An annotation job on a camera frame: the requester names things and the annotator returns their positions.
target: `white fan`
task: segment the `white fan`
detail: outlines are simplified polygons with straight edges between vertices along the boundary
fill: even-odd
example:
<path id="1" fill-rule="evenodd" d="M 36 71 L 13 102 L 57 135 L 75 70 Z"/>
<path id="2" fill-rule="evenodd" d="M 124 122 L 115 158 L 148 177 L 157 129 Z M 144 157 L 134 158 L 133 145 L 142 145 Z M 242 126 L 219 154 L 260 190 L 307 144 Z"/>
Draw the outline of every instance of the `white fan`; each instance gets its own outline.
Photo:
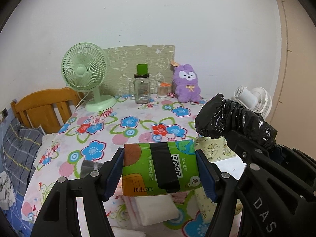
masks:
<path id="1" fill-rule="evenodd" d="M 265 119 L 271 111 L 272 99 L 268 92 L 262 87 L 256 87 L 249 91 L 247 87 L 239 86 L 235 93 L 235 98 L 249 110 L 261 113 Z"/>

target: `wooden chair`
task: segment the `wooden chair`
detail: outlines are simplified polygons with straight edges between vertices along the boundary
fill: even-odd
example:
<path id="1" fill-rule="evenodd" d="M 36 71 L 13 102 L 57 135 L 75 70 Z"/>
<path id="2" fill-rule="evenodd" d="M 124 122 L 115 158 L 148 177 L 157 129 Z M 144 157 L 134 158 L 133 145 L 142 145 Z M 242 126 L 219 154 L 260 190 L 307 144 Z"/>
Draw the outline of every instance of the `wooden chair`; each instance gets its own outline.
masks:
<path id="1" fill-rule="evenodd" d="M 18 103 L 13 101 L 11 107 L 15 117 L 23 125 L 26 127 L 31 127 L 31 124 L 33 127 L 41 125 L 47 134 L 51 134 L 57 133 L 61 128 L 53 104 L 56 104 L 62 121 L 66 123 L 71 116 L 69 101 L 76 106 L 80 100 L 74 90 L 66 87 L 31 93 Z"/>

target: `table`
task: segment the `table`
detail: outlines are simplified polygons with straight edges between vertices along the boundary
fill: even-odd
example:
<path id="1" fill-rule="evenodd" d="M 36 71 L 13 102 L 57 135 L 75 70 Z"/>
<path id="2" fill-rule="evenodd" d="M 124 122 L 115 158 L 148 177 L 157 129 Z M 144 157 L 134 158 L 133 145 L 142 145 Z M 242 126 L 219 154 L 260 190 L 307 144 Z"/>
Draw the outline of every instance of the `table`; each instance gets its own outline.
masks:
<path id="1" fill-rule="evenodd" d="M 31 179 L 21 210 L 23 220 L 35 222 L 56 180 L 60 176 L 79 178 L 84 160 L 109 161 L 124 143 L 196 139 L 194 119 L 207 102 L 182 104 L 167 97 L 139 105 L 129 95 L 115 98 L 117 103 L 106 111 L 91 113 L 80 107 L 63 125 Z M 179 218 L 144 227 L 143 231 L 153 237 L 204 236 L 209 224 L 202 221 L 194 191 L 177 194 L 174 201 Z M 89 236 L 82 199 L 77 199 L 77 205 L 82 236 Z M 121 196 L 111 197 L 104 206 L 111 226 L 132 229 Z"/>

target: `qr code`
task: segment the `qr code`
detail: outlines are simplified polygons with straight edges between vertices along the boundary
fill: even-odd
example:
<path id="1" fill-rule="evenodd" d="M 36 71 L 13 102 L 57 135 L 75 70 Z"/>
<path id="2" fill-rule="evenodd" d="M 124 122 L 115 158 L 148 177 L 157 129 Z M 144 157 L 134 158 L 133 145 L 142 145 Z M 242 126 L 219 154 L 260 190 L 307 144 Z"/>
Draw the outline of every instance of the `qr code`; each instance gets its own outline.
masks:
<path id="1" fill-rule="evenodd" d="M 181 163 L 180 163 L 180 158 L 179 158 L 179 154 L 172 154 L 171 155 L 172 158 L 172 162 L 174 165 L 174 169 L 176 170 L 176 174 L 178 178 L 182 178 L 182 169 L 181 169 Z"/>

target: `door frame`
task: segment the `door frame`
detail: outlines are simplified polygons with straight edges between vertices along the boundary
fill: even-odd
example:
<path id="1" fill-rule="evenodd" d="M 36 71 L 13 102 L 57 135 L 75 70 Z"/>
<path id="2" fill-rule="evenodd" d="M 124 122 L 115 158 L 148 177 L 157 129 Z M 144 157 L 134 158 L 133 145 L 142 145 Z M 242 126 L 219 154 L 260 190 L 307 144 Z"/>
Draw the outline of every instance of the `door frame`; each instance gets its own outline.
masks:
<path id="1" fill-rule="evenodd" d="M 274 117 L 274 113 L 277 109 L 277 105 L 279 103 L 279 99 L 281 96 L 285 72 L 286 72 L 286 64 L 288 60 L 288 28 L 286 23 L 285 10 L 282 0 L 276 0 L 279 8 L 280 22 L 281 22 L 281 60 L 280 60 L 280 68 L 279 68 L 279 76 L 276 83 L 276 89 L 274 91 L 274 95 L 272 98 L 272 107 L 269 115 L 266 118 L 266 121 L 270 123 Z"/>

